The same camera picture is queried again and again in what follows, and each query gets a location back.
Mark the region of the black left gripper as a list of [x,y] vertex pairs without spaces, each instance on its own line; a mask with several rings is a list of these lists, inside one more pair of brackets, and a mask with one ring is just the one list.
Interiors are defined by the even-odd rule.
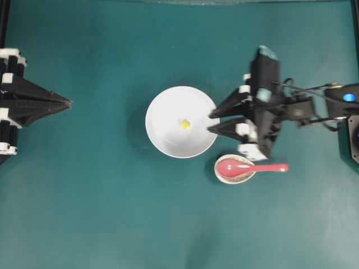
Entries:
[[16,48],[1,48],[1,155],[17,155],[23,126],[71,107],[70,100],[22,76],[26,58]]

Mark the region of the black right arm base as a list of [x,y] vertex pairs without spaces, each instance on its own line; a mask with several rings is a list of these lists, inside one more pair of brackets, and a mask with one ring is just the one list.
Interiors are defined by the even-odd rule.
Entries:
[[340,158],[358,169],[358,116],[352,115],[340,123],[338,132]]

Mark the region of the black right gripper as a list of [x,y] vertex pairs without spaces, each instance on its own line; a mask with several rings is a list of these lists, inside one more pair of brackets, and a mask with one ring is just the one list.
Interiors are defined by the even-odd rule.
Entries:
[[209,114],[209,118],[241,115],[210,126],[207,130],[220,136],[241,140],[238,151],[251,161],[269,159],[282,128],[284,92],[274,87],[255,90],[251,75],[243,75],[243,85],[234,90]]

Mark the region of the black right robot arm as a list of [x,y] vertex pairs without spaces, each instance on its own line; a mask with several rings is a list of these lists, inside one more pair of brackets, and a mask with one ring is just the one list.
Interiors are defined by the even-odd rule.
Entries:
[[210,133],[238,141],[238,152],[252,161],[269,159],[284,122],[297,128],[321,125],[339,131],[342,122],[358,115],[358,84],[335,82],[300,88],[294,80],[269,80],[271,89],[255,88],[254,77],[244,83],[208,115]]

